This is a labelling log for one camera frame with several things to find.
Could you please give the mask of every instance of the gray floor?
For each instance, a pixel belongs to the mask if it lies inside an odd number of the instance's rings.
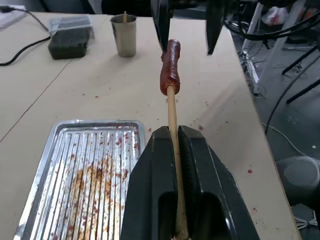
[[[233,36],[234,43],[237,50],[241,49],[242,40],[239,36]],[[270,50],[267,50],[265,46],[258,52],[261,47],[261,42],[256,42],[251,45],[250,55],[255,56],[253,62],[257,63],[256,70],[258,75],[261,73],[265,60],[267,60]],[[291,45],[286,44],[285,47],[301,47],[304,45]],[[273,71],[269,73],[266,83],[261,86],[263,96],[254,96],[256,110],[260,115],[262,123],[266,123],[268,117],[275,106],[279,96],[284,91],[286,86],[291,82],[296,72],[288,73],[288,76],[282,76],[281,72],[294,62],[297,58],[303,55],[301,51],[287,51],[282,50],[279,53],[277,62],[273,63]],[[319,51],[315,51],[308,58],[302,61],[301,66],[306,66],[311,62]],[[315,159],[320,159],[320,86],[314,88],[312,91],[306,93],[300,98],[287,105],[286,100],[298,93],[303,88],[307,87],[311,83],[315,82],[320,77],[320,60],[316,62],[309,70],[298,79],[292,88],[288,91],[277,108],[270,125],[283,132],[290,141],[302,152]],[[292,156],[299,156],[297,153],[281,135],[272,130],[267,134],[268,143],[270,145],[274,159],[282,160]],[[293,212],[297,217],[305,219],[307,221],[312,219],[312,210],[298,205],[293,208]],[[320,239],[320,232],[317,227],[308,227],[300,231],[302,239],[315,240]]]

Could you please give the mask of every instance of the power cord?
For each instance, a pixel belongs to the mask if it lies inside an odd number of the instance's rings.
[[[265,130],[264,130],[264,134],[265,134],[265,135],[267,135],[267,133],[268,133],[270,121],[271,121],[271,119],[272,119],[272,117],[273,117],[273,115],[274,115],[277,107],[279,106],[281,100],[284,98],[284,96],[285,96],[286,93],[289,91],[289,89],[292,87],[292,85],[301,77],[301,75],[304,74],[305,71],[307,71],[308,68],[309,68],[311,65],[313,65],[318,59],[320,59],[320,55],[317,56],[314,60],[312,60],[312,62],[310,62],[310,63],[290,82],[290,84],[284,89],[283,93],[281,94],[281,96],[279,97],[278,101],[276,102],[274,108],[272,109],[268,121],[266,122]]]
[[[244,38],[251,40],[251,41],[264,41],[265,43],[267,43],[267,40],[270,39],[278,39],[278,38],[283,38],[283,37],[288,37],[288,36],[293,36],[296,35],[298,33],[301,33],[307,29],[310,29],[312,27],[314,27],[315,25],[320,23],[320,19],[317,20],[317,18],[320,16],[320,11],[316,12],[313,16],[291,26],[288,27],[286,29],[283,30],[278,30],[278,31],[274,31],[274,32],[269,32],[269,33],[264,33],[264,34],[249,34],[243,31],[243,27],[242,27],[242,22],[241,22],[241,14],[240,14],[240,0],[237,0],[238,3],[238,10],[237,10],[237,15],[238,15],[238,30],[234,29],[231,24],[229,24],[227,22],[227,16],[224,15],[224,25],[233,33],[239,34],[241,36],[243,36]],[[301,27],[302,25],[306,24],[306,23],[310,23],[308,26],[302,27],[300,29],[298,29],[299,27]]]
[[[29,15],[31,15],[42,27],[43,29],[48,32],[48,28],[39,20],[39,18],[37,18],[32,12],[28,11],[28,10],[24,10],[24,9],[19,9],[19,8],[15,8],[15,7],[11,7],[11,6],[8,6],[8,5],[2,5],[0,6],[0,13],[10,13],[12,11],[20,11],[20,12],[25,12]],[[0,63],[0,67],[4,67],[4,66],[8,66],[10,64],[12,64],[19,56],[20,54],[22,54],[25,50],[27,50],[28,48],[34,46],[34,45],[37,45],[39,43],[43,43],[45,41],[48,41],[49,39],[51,38],[51,36],[48,36],[44,39],[41,39],[41,40],[38,40],[38,41],[35,41],[27,46],[25,46],[24,48],[22,48],[20,51],[17,52],[17,54],[10,60],[10,61],[7,61],[7,62],[3,62],[3,63]]]
[[[280,134],[282,137],[284,137],[287,141],[288,141],[288,143],[291,145],[291,147],[293,147],[294,148],[294,150],[296,150],[298,153],[300,153],[302,156],[306,156],[306,157],[309,157],[310,158],[310,156],[308,156],[307,154],[305,154],[304,152],[302,152],[302,151],[300,151],[290,140],[289,140],[289,138],[283,133],[283,132],[281,132],[280,130],[278,130],[278,129],[276,129],[274,126],[268,126],[268,128],[269,129],[271,129],[271,130],[273,130],[273,131],[275,131],[275,132],[277,132],[278,134]]]
[[[301,219],[301,218],[294,216],[295,223],[296,223],[296,226],[298,227],[298,229],[301,230],[301,229],[307,228],[309,226],[318,227],[318,222],[317,222],[315,211],[312,211],[312,216],[313,216],[313,219],[311,219],[310,221],[307,221],[307,220],[304,220],[304,219]]]

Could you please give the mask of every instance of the wire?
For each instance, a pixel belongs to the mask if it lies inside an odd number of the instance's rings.
[[[8,6],[8,5],[0,6],[0,12],[2,12],[2,13],[10,13],[12,11],[25,12],[25,13],[31,15],[44,28],[44,30],[46,32],[49,32],[48,28],[32,12],[30,12],[28,10],[25,10],[25,9],[19,9],[19,8],[11,7],[11,6]],[[45,41],[48,41],[50,38],[51,38],[51,36],[48,36],[48,37],[46,37],[44,39],[35,41],[35,42],[25,46],[20,51],[18,51],[17,54],[14,55],[14,57],[11,60],[9,60],[7,62],[0,63],[0,67],[4,67],[4,66],[8,66],[8,65],[12,64],[15,60],[17,60],[17,58],[20,56],[20,54],[22,54],[25,50],[27,50],[28,48],[30,48],[30,47],[32,47],[34,45],[37,45],[39,43],[43,43]]]
[[[24,48],[22,48],[20,51],[17,52],[16,55],[14,55],[14,57],[10,60],[10,61],[7,61],[7,62],[4,62],[4,63],[0,63],[0,67],[4,67],[4,66],[8,66],[10,64],[12,64],[15,60],[17,60],[17,58],[19,57],[20,54],[22,54],[25,50],[27,50],[28,48],[34,46],[34,45],[37,45],[39,43],[42,43],[42,42],[45,42],[45,41],[48,41],[51,37],[48,36],[44,39],[41,39],[39,41],[35,41],[34,43],[31,43],[27,46],[25,46]]]
[[[307,221],[307,220],[304,220],[304,219],[301,219],[301,218],[294,216],[295,223],[296,223],[296,226],[298,227],[298,229],[301,230],[301,229],[304,229],[308,226],[318,226],[315,211],[312,211],[312,217],[313,217],[313,219],[311,219],[310,221]]]
[[[279,106],[282,98],[286,95],[286,93],[289,91],[289,89],[292,87],[292,85],[301,77],[302,74],[305,73],[306,70],[308,70],[308,68],[313,65],[318,59],[320,58],[320,55],[317,56],[311,63],[309,63],[291,82],[290,84],[284,89],[283,93],[281,94],[281,96],[279,97],[278,101],[276,102],[273,110],[271,111],[271,114],[269,116],[268,121],[266,122],[266,126],[265,126],[265,130],[264,130],[264,134],[267,135],[268,133],[268,129],[269,129],[269,125],[270,125],[270,121],[277,109],[277,107]]]
[[[254,57],[261,51],[261,49],[263,48],[263,46],[264,46],[264,43],[262,42],[260,48],[255,52],[255,54],[254,54],[253,56],[250,56],[250,58],[251,58],[252,60],[253,60]]]
[[[273,69],[285,69],[287,68],[288,65],[283,65],[283,64],[275,64],[272,66]],[[293,76],[288,75],[287,73],[284,74],[284,76],[288,77],[288,78],[292,78],[295,76],[295,74],[298,74],[301,72],[301,69],[303,68],[302,66],[302,62],[299,62],[297,65],[293,66],[290,70],[288,70],[288,73],[292,73]],[[306,79],[308,78],[308,74],[305,72],[304,74],[302,74],[300,76],[301,79]]]
[[[276,129],[274,126],[268,126],[268,128],[270,128],[271,130],[273,130],[273,131],[275,131],[275,132],[277,132],[278,134],[280,134],[280,135],[282,135],[287,141],[288,141],[288,143],[291,145],[291,147],[293,147],[294,148],[294,150],[296,150],[298,153],[300,153],[301,155],[303,155],[303,156],[306,156],[306,157],[309,157],[310,158],[310,156],[308,156],[307,154],[305,154],[304,152],[302,152],[302,151],[300,151],[290,140],[289,140],[289,138],[283,133],[283,132],[281,132],[280,130],[278,130],[278,129]]]
[[[24,9],[15,8],[15,7],[11,7],[11,8],[14,9],[14,11],[20,11],[20,12],[24,12],[24,13],[31,15],[43,27],[43,29],[46,32],[49,32],[49,29],[32,12],[30,12],[28,10],[24,10]]]
[[[244,38],[251,40],[251,41],[266,41],[269,39],[278,39],[278,38],[283,38],[283,37],[288,37],[288,36],[293,36],[296,35],[298,33],[301,33],[309,28],[312,28],[313,26],[317,25],[320,23],[320,19],[316,20],[318,16],[320,16],[320,11],[316,12],[313,16],[291,26],[288,27],[286,29],[283,30],[278,30],[278,31],[274,31],[274,32],[269,32],[269,33],[264,33],[264,34],[248,34],[243,32],[243,28],[242,28],[242,23],[241,23],[241,14],[240,14],[240,0],[237,0],[238,2],[238,30],[235,30],[233,27],[231,27],[231,25],[229,23],[227,23],[227,19],[226,16],[223,17],[223,22],[224,25],[233,33],[242,35]],[[308,26],[302,27],[300,29],[297,29],[298,27],[312,22],[313,23],[309,24]]]

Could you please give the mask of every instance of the black cable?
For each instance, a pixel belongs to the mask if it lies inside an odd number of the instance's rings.
[[[24,10],[24,9],[19,9],[19,8],[15,8],[15,7],[11,7],[11,6],[8,6],[8,5],[4,5],[4,6],[0,6],[0,12],[2,13],[10,13],[12,11],[20,11],[20,12],[25,12],[29,15],[31,15],[44,29],[46,32],[48,32],[48,28],[39,20],[39,18],[37,18],[32,12],[28,11],[28,10]],[[0,63],[0,67],[4,67],[4,66],[8,66],[10,64],[12,64],[19,56],[20,54],[22,54],[25,50],[27,50],[28,48],[34,46],[34,45],[37,45],[39,43],[43,43],[45,41],[48,41],[49,39],[51,38],[51,36],[48,36],[44,39],[41,39],[41,40],[38,40],[38,41],[35,41],[27,46],[25,46],[24,48],[22,48],[20,51],[17,52],[16,55],[14,55],[14,57],[10,60],[10,61],[7,61],[7,62],[3,62],[3,63]]]
[[[265,125],[265,130],[264,130],[264,134],[267,135],[268,133],[268,129],[269,129],[269,125],[270,125],[270,121],[277,109],[277,107],[279,106],[281,100],[283,99],[283,97],[286,95],[286,93],[289,91],[289,89],[292,87],[292,85],[301,77],[302,74],[305,73],[306,70],[308,70],[308,68],[310,68],[311,65],[313,65],[318,59],[320,58],[320,55],[317,56],[312,62],[310,62],[291,82],[290,84],[285,88],[285,90],[283,91],[283,93],[281,94],[281,96],[279,97],[278,101],[276,102],[274,108],[272,109],[269,119],[266,122]]]
[[[242,28],[242,23],[241,23],[241,14],[240,14],[240,1],[238,0],[238,8],[237,8],[237,15],[238,15],[238,30],[234,29],[229,23],[226,21],[226,15],[224,16],[224,25],[233,33],[242,35],[244,38],[251,40],[251,41],[263,41],[263,40],[268,40],[268,39],[278,39],[278,38],[283,38],[283,37],[288,37],[288,36],[293,36],[296,35],[297,33],[301,33],[309,28],[312,28],[313,26],[317,25],[320,23],[320,20],[316,20],[318,16],[320,16],[320,11],[315,13],[313,16],[291,26],[283,30],[278,30],[274,32],[269,32],[269,33],[264,33],[264,34],[249,34],[243,32]],[[301,29],[297,29],[298,27],[309,23],[311,21],[315,22],[309,24],[308,26],[302,27]]]
[[[260,48],[255,52],[255,54],[253,56],[250,56],[251,59],[253,59],[259,52],[260,50],[263,48],[264,43],[261,44]]]
[[[240,20],[240,17],[241,17],[241,14],[240,14],[240,0],[237,0],[238,2],[238,21]],[[243,29],[240,28],[240,31],[241,31],[241,34],[245,35],[245,36],[249,36],[250,38],[254,38],[254,37],[267,37],[267,36],[274,36],[274,35],[279,35],[279,34],[282,34],[282,33],[286,33],[290,30],[294,30],[296,29],[297,27],[300,27],[302,26],[303,24],[306,24],[308,22],[311,22],[313,20],[315,20],[318,16],[320,16],[320,11],[316,12],[313,16],[291,26],[291,27],[288,27],[286,29],[282,29],[282,30],[278,30],[278,31],[274,31],[274,32],[269,32],[269,33],[265,33],[265,34],[247,34],[247,33],[244,33],[243,32]]]
[[[37,44],[39,44],[39,43],[48,41],[50,38],[51,38],[51,37],[48,36],[48,37],[46,37],[46,38],[44,38],[44,39],[41,39],[41,40],[39,40],[39,41],[35,41],[34,43],[31,43],[31,44],[25,46],[25,47],[22,48],[20,51],[18,51],[17,54],[16,54],[10,61],[4,62],[4,63],[0,63],[0,66],[1,66],[1,67],[4,67],[4,66],[8,66],[8,65],[12,64],[12,63],[19,57],[19,55],[22,54],[25,50],[27,50],[28,48],[30,48],[30,47],[32,47],[32,46],[34,46],[34,45],[37,45]]]

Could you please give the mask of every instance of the wooden skewer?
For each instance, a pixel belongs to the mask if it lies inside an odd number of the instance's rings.
[[[123,13],[123,23],[127,23],[127,11]]]
[[[176,209],[176,222],[175,222],[175,239],[187,240],[189,239],[189,234],[188,234],[188,225],[187,225],[187,216],[186,216],[184,185],[182,180],[182,170],[181,170],[181,161],[180,161],[175,89],[173,86],[168,86],[166,91],[168,96],[168,126],[169,126],[169,132],[170,132],[172,144],[173,144],[176,181],[177,181],[177,188],[178,188],[178,204]]]

